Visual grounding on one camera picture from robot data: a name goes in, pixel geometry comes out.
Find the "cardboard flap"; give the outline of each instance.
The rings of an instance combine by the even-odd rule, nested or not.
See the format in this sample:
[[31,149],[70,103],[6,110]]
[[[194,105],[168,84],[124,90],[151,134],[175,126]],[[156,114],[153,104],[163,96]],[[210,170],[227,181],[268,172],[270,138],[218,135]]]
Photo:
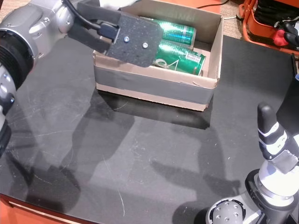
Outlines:
[[218,27],[217,34],[215,36],[214,43],[212,45],[211,55],[210,55],[208,76],[210,78],[215,78],[215,79],[219,79],[221,73],[223,24],[224,24],[224,19],[222,17]]

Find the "white glove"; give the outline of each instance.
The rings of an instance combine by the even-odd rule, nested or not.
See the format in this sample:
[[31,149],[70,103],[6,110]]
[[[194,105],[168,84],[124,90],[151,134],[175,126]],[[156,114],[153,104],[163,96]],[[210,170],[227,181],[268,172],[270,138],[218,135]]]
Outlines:
[[118,10],[119,8],[130,6],[138,0],[99,0],[99,1],[101,7],[112,9],[112,10]]

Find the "can label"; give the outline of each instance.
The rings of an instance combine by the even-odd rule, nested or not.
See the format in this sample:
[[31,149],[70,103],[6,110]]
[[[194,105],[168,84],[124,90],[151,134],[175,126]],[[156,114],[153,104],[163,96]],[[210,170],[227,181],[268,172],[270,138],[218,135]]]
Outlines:
[[154,21],[160,25],[163,29],[163,39],[168,41],[174,41],[191,46],[196,35],[196,29],[193,27],[176,24],[173,22],[166,22],[161,20],[155,20],[151,18],[143,17],[147,20]]
[[174,71],[198,75],[206,57],[203,54],[180,47],[170,41],[162,40],[154,64]]

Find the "orange equipment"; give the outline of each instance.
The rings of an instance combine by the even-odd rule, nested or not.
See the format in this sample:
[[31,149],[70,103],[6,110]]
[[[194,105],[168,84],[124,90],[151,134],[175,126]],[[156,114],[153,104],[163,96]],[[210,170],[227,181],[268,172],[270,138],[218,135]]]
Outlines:
[[[277,32],[277,29],[275,29],[274,27],[261,24],[255,20],[253,7],[254,7],[256,1],[257,0],[245,0],[244,3],[239,6],[239,14],[237,17],[240,19],[243,19],[242,30],[243,30],[244,39],[251,43],[255,43],[255,44],[262,45],[262,46],[272,48],[272,49],[276,49],[276,50],[279,50],[279,51],[282,51],[285,53],[289,53],[289,54],[294,53],[295,55],[299,56],[299,51],[286,49],[286,48],[282,48],[282,47],[278,47],[278,46],[272,46],[272,45],[265,44],[265,43],[255,42],[249,38],[247,28],[254,35],[261,36],[261,37],[267,37],[267,38],[271,38],[271,39],[274,37],[274,35]],[[298,0],[277,0],[277,1],[299,8]]]

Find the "robotic hand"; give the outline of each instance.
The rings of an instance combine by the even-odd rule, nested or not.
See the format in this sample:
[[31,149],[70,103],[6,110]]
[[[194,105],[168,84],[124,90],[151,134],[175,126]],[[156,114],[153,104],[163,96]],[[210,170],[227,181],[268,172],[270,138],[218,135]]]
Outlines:
[[248,174],[245,193],[210,208],[207,224],[296,224],[290,215],[299,202],[299,138],[288,135],[266,103],[258,106],[257,124],[265,162]]
[[16,91],[58,40],[68,35],[106,56],[141,67],[151,65],[162,39],[160,26],[103,8],[118,9],[135,1],[31,0],[4,18],[0,24],[0,157],[11,135],[5,115]]

